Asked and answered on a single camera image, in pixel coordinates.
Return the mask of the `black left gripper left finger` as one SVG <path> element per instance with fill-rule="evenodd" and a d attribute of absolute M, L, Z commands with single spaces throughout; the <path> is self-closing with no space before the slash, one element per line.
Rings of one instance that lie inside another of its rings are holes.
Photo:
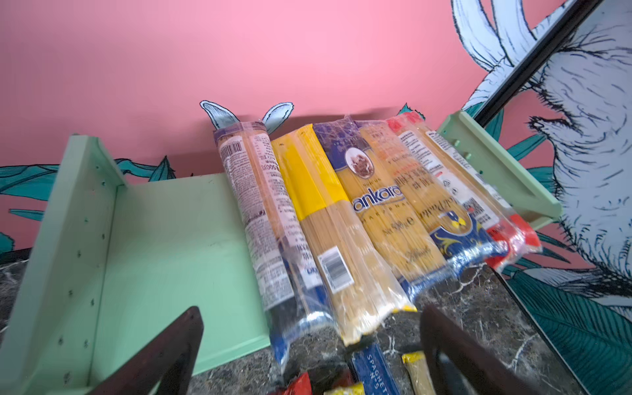
<path fill-rule="evenodd" d="M 204 325 L 197 306 L 184 311 L 92 394 L 186 394 Z"/>

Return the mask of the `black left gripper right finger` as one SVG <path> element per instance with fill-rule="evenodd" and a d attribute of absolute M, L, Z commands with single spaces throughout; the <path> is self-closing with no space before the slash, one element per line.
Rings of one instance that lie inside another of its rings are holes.
<path fill-rule="evenodd" d="M 426 364 L 437 394 L 452 394 L 443 364 L 446 356 L 459 373 L 480 394 L 535 394 L 537 391 L 521 380 L 480 346 L 438 308 L 429 304 L 421 312 L 421 344 Z"/>

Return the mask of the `yellow-top spaghetti bag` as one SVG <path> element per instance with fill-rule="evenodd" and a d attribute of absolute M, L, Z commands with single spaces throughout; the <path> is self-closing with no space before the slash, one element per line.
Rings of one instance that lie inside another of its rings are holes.
<path fill-rule="evenodd" d="M 347 346 L 415 308 L 352 208 L 312 125 L 273 140 L 287 192 Z"/>

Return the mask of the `blue-ended chinese label spaghetti bag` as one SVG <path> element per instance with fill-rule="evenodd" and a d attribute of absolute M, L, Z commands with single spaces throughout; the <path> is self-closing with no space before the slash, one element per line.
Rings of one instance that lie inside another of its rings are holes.
<path fill-rule="evenodd" d="M 449 264 L 460 271 L 488 258 L 507 255 L 507 243 L 495 241 L 487 234 L 465 207 L 411 154 L 387 122 L 358 121 L 356 125 Z"/>

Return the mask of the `red-ended spaghetti bag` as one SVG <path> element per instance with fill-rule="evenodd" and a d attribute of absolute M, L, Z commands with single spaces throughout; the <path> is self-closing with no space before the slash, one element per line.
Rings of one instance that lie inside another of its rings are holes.
<path fill-rule="evenodd" d="M 543 251 L 537 232 L 528 222 L 420 115 L 404 113 L 388 118 L 387 124 L 412 156 L 449 190 L 487 234 L 507 245 L 507 255 L 487 259 L 489 267 L 501 273 L 524 255 Z"/>

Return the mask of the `ankara blue yellow spaghetti bag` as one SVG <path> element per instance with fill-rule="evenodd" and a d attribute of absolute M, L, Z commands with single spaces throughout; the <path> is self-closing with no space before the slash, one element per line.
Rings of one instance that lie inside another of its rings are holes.
<path fill-rule="evenodd" d="M 448 276 L 444 256 L 351 118 L 316 123 L 313 130 L 353 211 L 414 302 Z"/>

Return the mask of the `green two-tier shelf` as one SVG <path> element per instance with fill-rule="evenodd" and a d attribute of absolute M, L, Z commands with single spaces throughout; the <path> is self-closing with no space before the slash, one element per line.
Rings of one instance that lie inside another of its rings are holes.
<path fill-rule="evenodd" d="M 73 136 L 58 165 L 5 166 L 3 196 L 46 202 L 1 346 L 4 394 L 95 388 L 191 307 L 194 372 L 269 346 L 245 231 L 224 174 L 114 161 Z"/>

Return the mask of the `yellow spaghetti bag far right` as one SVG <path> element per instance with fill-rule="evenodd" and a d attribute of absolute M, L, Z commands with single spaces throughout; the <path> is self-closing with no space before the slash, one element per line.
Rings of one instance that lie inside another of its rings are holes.
<path fill-rule="evenodd" d="M 411 386 L 415 395 L 435 395 L 435 389 L 424 352 L 412 352 L 402 355 L 411 380 Z"/>

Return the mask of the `blue barilla spaghetti box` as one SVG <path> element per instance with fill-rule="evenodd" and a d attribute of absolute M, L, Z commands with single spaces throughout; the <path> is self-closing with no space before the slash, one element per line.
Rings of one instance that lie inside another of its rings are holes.
<path fill-rule="evenodd" d="M 377 343 L 353 352 L 351 361 L 358 381 L 363 384 L 365 394 L 401 394 Z"/>

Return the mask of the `yellow pastatime spaghetti bag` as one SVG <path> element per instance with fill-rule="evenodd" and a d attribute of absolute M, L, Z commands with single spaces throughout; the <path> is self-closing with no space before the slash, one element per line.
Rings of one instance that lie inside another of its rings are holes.
<path fill-rule="evenodd" d="M 365 395 L 365 390 L 363 383 L 354 383 L 351 386 L 330 389 L 324 395 Z"/>

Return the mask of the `red spaghetti bag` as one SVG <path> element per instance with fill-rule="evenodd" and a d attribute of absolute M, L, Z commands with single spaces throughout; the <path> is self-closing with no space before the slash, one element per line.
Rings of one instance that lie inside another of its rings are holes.
<path fill-rule="evenodd" d="M 285 388 L 279 388 L 268 393 L 268 395 L 301 395 L 301 394 L 324 394 L 324 392 L 337 387 L 347 387 L 354 385 L 355 382 L 350 370 L 344 370 L 340 373 L 332 383 L 312 384 L 309 373 L 303 373 L 297 379 L 293 380 Z"/>

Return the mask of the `black right corner post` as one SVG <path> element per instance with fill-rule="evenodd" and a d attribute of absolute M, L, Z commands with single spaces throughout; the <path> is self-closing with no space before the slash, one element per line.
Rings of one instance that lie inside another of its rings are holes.
<path fill-rule="evenodd" d="M 474 119 L 486 127 L 505 105 L 535 76 L 543 64 L 569 40 L 602 0 L 572 1 L 546 33 L 528 52 L 494 94 L 478 110 Z"/>

